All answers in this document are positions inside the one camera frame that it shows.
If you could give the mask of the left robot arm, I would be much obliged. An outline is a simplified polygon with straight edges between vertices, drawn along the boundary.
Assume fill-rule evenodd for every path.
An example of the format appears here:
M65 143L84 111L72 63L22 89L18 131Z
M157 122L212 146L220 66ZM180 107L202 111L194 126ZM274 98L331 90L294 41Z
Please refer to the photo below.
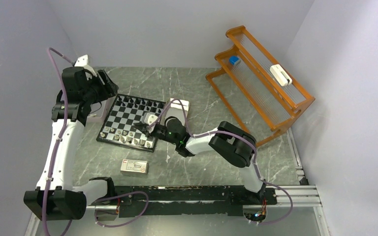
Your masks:
M44 170L34 190L24 193L24 204L39 220L78 220L97 200L115 201L117 191L111 177L94 177L73 189L72 170L91 106L118 94L118 86L105 70L95 74L82 66L62 72L60 90L52 108L52 139Z

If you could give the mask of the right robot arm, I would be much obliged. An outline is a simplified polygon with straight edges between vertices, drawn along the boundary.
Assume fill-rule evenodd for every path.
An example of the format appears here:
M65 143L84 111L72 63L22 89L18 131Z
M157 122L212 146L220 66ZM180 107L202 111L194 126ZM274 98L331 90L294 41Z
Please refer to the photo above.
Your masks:
M175 151L183 157L215 151L229 164L239 168L246 189L246 198L257 204L265 196L265 179L257 167L255 138L230 122L222 121L218 127L201 133L190 134L176 117L167 118L164 125L156 122L157 116L149 114L132 126L147 137L175 145Z

